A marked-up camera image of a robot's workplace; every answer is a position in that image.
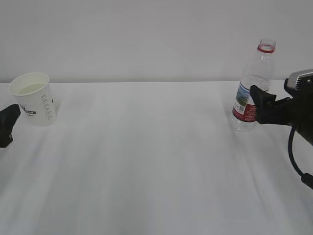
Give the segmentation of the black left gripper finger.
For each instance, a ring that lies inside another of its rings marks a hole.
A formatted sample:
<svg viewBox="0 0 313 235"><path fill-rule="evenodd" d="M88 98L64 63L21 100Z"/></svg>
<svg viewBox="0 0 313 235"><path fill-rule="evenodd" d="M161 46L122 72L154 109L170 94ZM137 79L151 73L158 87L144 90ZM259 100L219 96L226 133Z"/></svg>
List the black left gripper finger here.
<svg viewBox="0 0 313 235"><path fill-rule="evenodd" d="M6 148L12 141L12 130L20 116L18 104L12 104L0 112L0 148Z"/></svg>

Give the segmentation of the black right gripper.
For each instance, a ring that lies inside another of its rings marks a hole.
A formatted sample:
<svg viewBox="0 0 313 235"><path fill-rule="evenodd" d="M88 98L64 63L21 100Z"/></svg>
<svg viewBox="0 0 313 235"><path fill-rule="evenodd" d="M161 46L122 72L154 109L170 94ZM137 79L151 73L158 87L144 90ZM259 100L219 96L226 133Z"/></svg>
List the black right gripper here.
<svg viewBox="0 0 313 235"><path fill-rule="evenodd" d="M297 98L276 100L277 95L267 93L256 85L250 87L250 96L256 107L255 119L259 124L294 126L297 122Z"/></svg>

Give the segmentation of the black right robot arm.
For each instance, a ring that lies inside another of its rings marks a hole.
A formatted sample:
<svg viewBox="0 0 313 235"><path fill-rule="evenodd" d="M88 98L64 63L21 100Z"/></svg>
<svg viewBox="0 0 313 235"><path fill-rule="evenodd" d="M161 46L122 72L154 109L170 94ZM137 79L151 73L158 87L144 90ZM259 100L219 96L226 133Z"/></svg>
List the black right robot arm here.
<svg viewBox="0 0 313 235"><path fill-rule="evenodd" d="M313 84L303 85L299 90L287 86L284 90L291 95L276 100L259 87L250 87L250 96L256 106L255 119L259 124L274 124L294 127L296 132L310 144L313 143Z"/></svg>

